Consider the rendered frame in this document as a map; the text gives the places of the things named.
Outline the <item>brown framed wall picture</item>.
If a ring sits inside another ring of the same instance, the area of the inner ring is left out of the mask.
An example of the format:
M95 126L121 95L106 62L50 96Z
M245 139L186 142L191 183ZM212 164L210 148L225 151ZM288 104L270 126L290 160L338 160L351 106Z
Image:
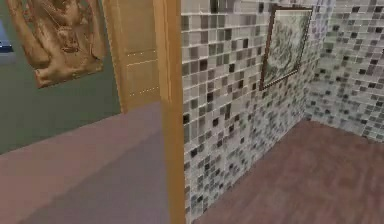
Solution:
M37 86L103 69L106 35L99 0L5 0Z

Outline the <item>light wooden room door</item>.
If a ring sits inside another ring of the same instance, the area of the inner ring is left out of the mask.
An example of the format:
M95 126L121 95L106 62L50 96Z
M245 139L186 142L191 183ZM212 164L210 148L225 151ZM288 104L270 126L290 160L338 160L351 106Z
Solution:
M102 0L121 112L158 101L153 0Z

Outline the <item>blue framed wall picture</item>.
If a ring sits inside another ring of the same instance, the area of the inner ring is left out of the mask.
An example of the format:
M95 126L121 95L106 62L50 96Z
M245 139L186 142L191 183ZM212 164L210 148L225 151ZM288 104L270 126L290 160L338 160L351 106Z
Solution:
M0 53L13 52L12 44L8 38L2 20L0 19Z

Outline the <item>dark framed green picture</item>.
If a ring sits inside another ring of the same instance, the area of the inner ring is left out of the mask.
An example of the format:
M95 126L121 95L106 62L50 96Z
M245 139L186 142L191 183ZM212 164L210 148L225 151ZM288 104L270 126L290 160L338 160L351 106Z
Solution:
M298 72L312 13L312 7L272 5L261 66L261 90Z

